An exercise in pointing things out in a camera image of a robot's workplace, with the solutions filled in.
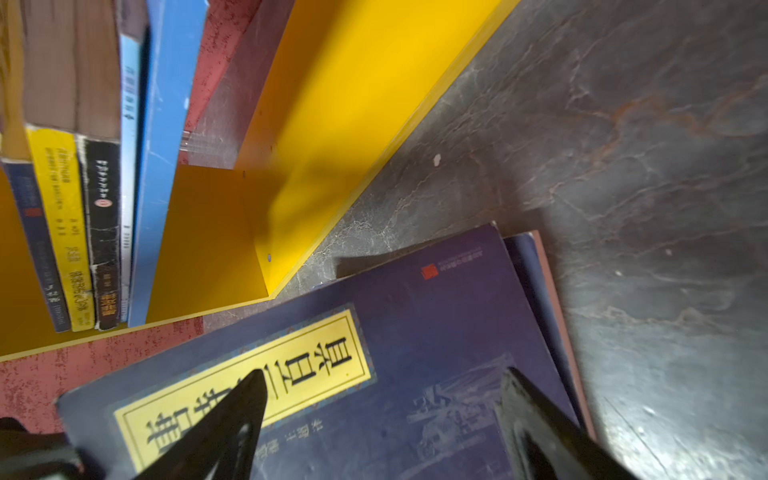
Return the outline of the white book with galaxy picture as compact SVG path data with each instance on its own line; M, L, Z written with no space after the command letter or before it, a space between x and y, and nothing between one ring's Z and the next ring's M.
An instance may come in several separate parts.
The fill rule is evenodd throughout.
M116 3L120 64L120 320L128 319L133 251L137 148L141 120L141 70L147 35L147 6L141 0Z

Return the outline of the yellow book with cartoon figure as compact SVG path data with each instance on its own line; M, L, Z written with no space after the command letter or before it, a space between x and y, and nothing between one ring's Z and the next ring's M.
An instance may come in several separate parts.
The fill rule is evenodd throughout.
M1 5L1 159L33 164L72 332L96 328L77 135L119 144L111 1Z

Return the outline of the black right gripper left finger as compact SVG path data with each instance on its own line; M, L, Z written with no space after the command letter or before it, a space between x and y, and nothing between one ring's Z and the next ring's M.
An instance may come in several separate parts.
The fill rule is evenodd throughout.
M249 373L139 479L248 479L267 406L264 373Z

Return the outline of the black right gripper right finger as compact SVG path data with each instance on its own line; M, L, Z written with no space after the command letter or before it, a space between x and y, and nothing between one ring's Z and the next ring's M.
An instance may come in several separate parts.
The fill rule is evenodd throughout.
M515 479L633 479L522 372L508 368L495 412Z

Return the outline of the yellow pink blue bookshelf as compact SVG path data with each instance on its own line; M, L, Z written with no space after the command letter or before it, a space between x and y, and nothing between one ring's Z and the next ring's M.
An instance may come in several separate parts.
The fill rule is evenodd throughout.
M271 300L514 9L265 1L230 169L181 163L208 5L146 1L128 319L54 330L1 162L1 357Z

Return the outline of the dark blue book yellow label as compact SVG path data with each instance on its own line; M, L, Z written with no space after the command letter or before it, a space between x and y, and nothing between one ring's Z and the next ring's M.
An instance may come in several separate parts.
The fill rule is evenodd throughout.
M42 197L33 164L29 161L1 159L9 181L35 273L48 313L57 333L71 330L71 320L56 265Z

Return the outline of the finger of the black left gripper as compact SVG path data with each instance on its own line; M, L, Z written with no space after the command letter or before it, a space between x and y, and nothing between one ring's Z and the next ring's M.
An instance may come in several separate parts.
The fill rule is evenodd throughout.
M34 434L1 418L2 479L83 479L82 462L63 433Z

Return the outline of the black book with yellow text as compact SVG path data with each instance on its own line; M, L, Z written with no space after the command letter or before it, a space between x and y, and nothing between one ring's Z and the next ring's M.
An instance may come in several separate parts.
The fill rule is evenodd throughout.
M120 321L120 146L77 135L96 328Z

